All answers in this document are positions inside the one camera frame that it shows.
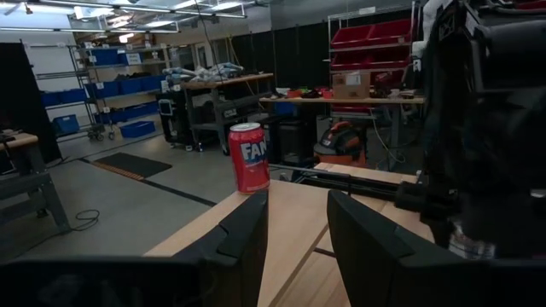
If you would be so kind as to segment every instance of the red soda can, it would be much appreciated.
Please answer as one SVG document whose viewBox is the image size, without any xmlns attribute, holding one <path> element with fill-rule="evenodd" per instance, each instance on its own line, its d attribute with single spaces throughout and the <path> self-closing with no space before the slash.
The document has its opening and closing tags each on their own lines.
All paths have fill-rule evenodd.
<svg viewBox="0 0 546 307">
<path fill-rule="evenodd" d="M 229 150 L 233 160 L 237 189 L 251 194 L 270 186 L 265 133 L 258 123 L 234 125 L 229 133 Z"/>
</svg>

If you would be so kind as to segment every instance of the wooden workbench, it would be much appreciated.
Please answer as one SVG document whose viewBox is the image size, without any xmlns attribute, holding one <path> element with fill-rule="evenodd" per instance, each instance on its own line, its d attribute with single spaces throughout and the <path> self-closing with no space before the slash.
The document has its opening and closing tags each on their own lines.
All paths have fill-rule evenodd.
<svg viewBox="0 0 546 307">
<path fill-rule="evenodd" d="M 324 99 L 324 98 L 261 98 L 260 102 L 293 102 L 293 103 L 368 103 L 368 104 L 423 104 L 423 97 L 415 98 L 364 98 L 364 99 Z"/>
<path fill-rule="evenodd" d="M 224 81 L 218 81 L 218 82 L 186 82 L 182 85 L 182 87 L 188 90 L 215 89 L 218 86 L 238 84 L 241 82 L 256 81 L 263 78 L 271 78 L 271 77 L 273 77 L 273 73 L 262 73 L 258 75 L 249 75 L 249 76 L 244 76 L 240 78 L 225 79 Z"/>
<path fill-rule="evenodd" d="M 415 180 L 413 176 L 350 166 L 320 164 L 317 169 L 386 182 Z M 146 256 L 170 257 L 179 252 L 218 225 L 247 197 L 233 193 L 147 252 Z M 407 229 L 429 236 L 428 226 L 419 222 L 418 215 L 397 209 L 384 200 L 359 195 L 352 197 Z M 328 190 L 325 188 L 271 181 L 268 249 L 258 306 L 349 306 L 335 258 L 313 252 L 316 246 L 333 251 L 327 233 L 327 200 Z"/>
<path fill-rule="evenodd" d="M 20 133 L 13 136 L 15 140 L 7 142 L 9 148 L 18 148 L 21 146 L 30 145 L 32 143 L 38 142 L 38 137 L 28 134 L 28 133 Z M 2 143 L 0 143 L 0 151 L 4 150 L 5 147 Z"/>
</svg>

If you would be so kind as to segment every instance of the black floor mat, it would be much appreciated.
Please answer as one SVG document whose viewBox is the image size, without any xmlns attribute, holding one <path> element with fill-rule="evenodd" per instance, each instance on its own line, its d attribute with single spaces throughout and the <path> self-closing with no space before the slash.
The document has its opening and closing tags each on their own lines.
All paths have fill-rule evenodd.
<svg viewBox="0 0 546 307">
<path fill-rule="evenodd" d="M 115 153 L 93 161 L 91 164 L 136 180 L 142 180 L 172 167 L 167 163 L 128 153 Z"/>
</svg>

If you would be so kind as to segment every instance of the concrete floor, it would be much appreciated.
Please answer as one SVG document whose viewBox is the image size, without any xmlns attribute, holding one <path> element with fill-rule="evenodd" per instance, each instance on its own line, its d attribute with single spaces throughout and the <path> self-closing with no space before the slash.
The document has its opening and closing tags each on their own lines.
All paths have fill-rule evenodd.
<svg viewBox="0 0 546 307">
<path fill-rule="evenodd" d="M 380 131 L 383 136 L 386 133 L 388 130 Z M 401 143 L 412 137 L 411 134 L 402 136 Z M 82 138 L 63 143 L 61 148 L 71 161 L 50 168 L 50 173 L 71 226 L 82 223 L 74 216 L 87 209 L 99 210 L 100 222 L 83 232 L 73 231 L 48 239 L 56 233 L 52 218 L 28 215 L 0 228 L 0 261 L 21 254 L 24 258 L 142 255 L 210 208 L 179 194 L 97 168 L 79 160 L 82 157 L 93 161 L 123 152 L 171 164 L 171 169 L 147 179 L 213 203 L 235 191 L 230 157 L 225 157 L 219 147 L 208 148 L 203 153 L 186 152 L 171 148 L 163 136 L 158 135 L 140 140 L 124 140 L 118 136 L 116 141 L 105 139 L 103 142 Z M 408 162 L 398 171 L 415 173 L 419 155 L 415 148 L 407 150 Z M 385 157 L 373 130 L 369 131 L 369 156 L 375 161 Z M 272 178 L 278 178 L 282 172 L 289 174 L 289 171 L 273 171 Z"/>
</svg>

